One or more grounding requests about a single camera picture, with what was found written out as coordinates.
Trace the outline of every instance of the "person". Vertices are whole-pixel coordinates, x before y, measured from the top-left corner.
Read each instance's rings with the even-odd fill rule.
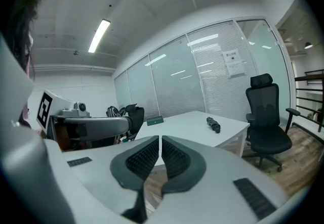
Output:
[[[17,0],[4,31],[4,39],[10,51],[27,76],[29,76],[29,66],[32,61],[31,48],[33,39],[30,34],[30,25],[37,16],[37,7],[40,2],[41,0]],[[18,121],[21,125],[30,127],[27,104],[23,108]],[[60,147],[66,147],[64,137],[59,137],[58,143],[62,143]]]

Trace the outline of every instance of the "window blind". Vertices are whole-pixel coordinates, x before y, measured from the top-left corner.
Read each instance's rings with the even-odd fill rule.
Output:
[[[245,91],[256,75],[251,54],[231,21],[188,34],[209,113],[246,121],[250,106]],[[222,52],[237,49],[245,74],[229,76]]]
[[[118,109],[120,110],[122,107],[126,107],[127,105],[132,104],[126,71],[115,78],[114,81]]]
[[[148,56],[130,67],[127,75],[132,102],[144,108],[144,120],[159,116]]]
[[[205,111],[195,61],[185,36],[149,54],[162,117]]]

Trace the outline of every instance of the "black office chair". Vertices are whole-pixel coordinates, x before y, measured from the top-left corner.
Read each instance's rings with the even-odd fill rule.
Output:
[[[126,138],[133,141],[136,138],[137,133],[144,122],[144,108],[137,107],[136,104],[127,105],[125,111],[128,113],[128,117],[132,121],[132,127],[129,130],[129,133],[126,133]]]
[[[251,149],[255,152],[244,157],[260,157],[259,167],[263,158],[270,160],[282,170],[282,164],[271,155],[281,153],[292,147],[292,141],[287,132],[292,122],[293,115],[299,116],[300,112],[287,108],[289,119],[286,131],[279,127],[279,87],[272,83],[269,74],[251,77],[251,87],[246,90],[251,112],[247,114],[250,123],[247,141],[251,142]]]

